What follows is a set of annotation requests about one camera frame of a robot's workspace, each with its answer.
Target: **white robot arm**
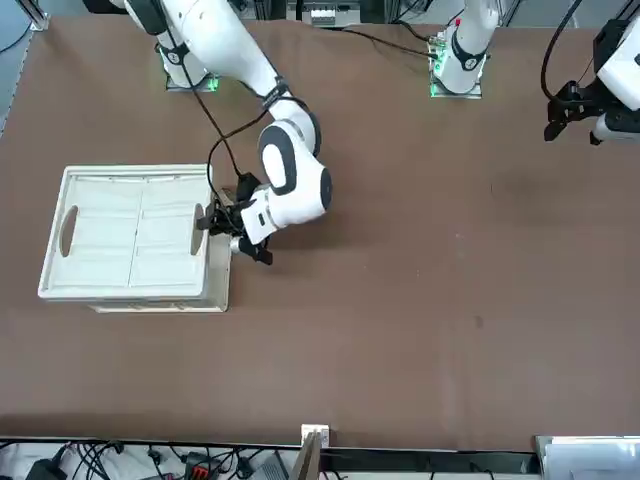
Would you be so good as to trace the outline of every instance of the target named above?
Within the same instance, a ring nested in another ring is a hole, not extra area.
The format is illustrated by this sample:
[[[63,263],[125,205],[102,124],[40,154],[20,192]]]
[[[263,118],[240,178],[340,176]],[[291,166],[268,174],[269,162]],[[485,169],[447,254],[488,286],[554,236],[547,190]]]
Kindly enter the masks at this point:
[[[546,65],[558,32],[581,0],[575,0],[549,44],[541,75],[542,90],[549,98],[545,128],[546,141],[555,140],[573,121],[598,117],[590,134],[592,145],[604,140],[640,141],[640,17],[625,18],[631,1],[620,14],[607,22],[593,42],[593,66],[596,78],[586,87],[567,82],[556,95],[546,86]]]
[[[447,90],[465,94],[475,87],[499,20],[496,0],[465,1],[459,23],[445,30],[447,48],[440,69],[434,72]]]
[[[190,86],[185,69],[196,84],[207,71],[235,78],[262,99],[275,119],[258,142],[269,184],[255,188],[229,212],[234,225],[240,220],[244,228],[246,238],[237,243],[251,249],[249,243],[260,245],[276,230],[325,213],[332,182],[315,158],[319,124],[303,102],[292,98],[227,0],[124,0],[124,6],[141,28],[157,37],[165,69],[176,84]]]

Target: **metal frame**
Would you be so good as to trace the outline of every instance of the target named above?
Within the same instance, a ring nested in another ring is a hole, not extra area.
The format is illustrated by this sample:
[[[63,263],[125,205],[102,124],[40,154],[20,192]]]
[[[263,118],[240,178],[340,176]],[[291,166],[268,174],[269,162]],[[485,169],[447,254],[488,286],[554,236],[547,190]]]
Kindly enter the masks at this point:
[[[16,3],[31,19],[31,30],[41,32],[49,28],[49,14],[40,8],[37,0],[16,0]]]
[[[0,437],[4,442],[61,443],[83,442],[104,444],[105,440],[86,437]],[[246,448],[280,451],[300,450],[299,445],[233,444],[215,442],[172,442],[159,440],[126,440],[123,445],[173,447]],[[538,456],[533,452],[457,451],[457,450],[393,450],[376,448],[323,448],[319,451],[318,471],[338,472],[438,472],[472,473],[490,471],[495,474],[540,474]]]

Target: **brown table surface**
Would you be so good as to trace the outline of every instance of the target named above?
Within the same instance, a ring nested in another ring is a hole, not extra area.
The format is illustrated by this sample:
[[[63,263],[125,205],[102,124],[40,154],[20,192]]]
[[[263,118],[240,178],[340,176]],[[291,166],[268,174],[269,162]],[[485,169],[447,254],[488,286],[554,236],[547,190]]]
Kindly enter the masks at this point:
[[[223,315],[98,315],[37,283],[70,164],[203,162],[216,136],[163,91],[127,18],[37,34],[0,140],[0,432],[531,448],[535,434],[640,429],[640,150],[545,143],[550,30],[500,30],[482,101],[430,99],[424,59],[293,22],[251,31],[322,124],[334,203],[233,260]],[[401,27],[367,31],[421,48]],[[552,88],[593,31],[570,31]],[[258,102],[223,81],[223,129]],[[259,172],[259,127],[234,138]],[[233,179],[221,150],[218,183]]]

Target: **white box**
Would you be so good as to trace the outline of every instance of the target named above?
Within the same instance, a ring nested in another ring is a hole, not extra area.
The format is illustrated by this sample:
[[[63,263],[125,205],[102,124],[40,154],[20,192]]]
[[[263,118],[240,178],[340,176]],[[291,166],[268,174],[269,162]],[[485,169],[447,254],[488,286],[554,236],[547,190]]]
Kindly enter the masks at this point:
[[[99,312],[225,311],[230,238],[195,229],[206,168],[67,167],[38,295]]]

